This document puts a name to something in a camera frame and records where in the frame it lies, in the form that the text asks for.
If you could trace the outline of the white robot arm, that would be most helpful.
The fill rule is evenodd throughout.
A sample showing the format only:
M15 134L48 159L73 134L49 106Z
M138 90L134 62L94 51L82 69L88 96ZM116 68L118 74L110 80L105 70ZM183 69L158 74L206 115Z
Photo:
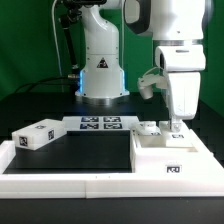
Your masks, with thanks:
M205 69L204 24L212 0L55 0L67 8L61 23L68 26L80 21L84 26L86 62L77 65L75 96L94 103L108 103L129 95L125 73L119 65L118 29L100 15L102 9L120 9L126 26L135 34L150 36L155 48L154 68L138 79L143 98L153 96L152 88L165 92L169 111L168 129L181 130L185 120L197 110L200 72Z

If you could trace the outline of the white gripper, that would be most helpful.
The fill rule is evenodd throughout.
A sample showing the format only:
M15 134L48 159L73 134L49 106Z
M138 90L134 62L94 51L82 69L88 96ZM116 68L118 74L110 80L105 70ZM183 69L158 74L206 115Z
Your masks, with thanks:
M180 131L181 120L195 117L200 92L200 72L205 69L203 46L158 46L155 63L167 81L170 129Z

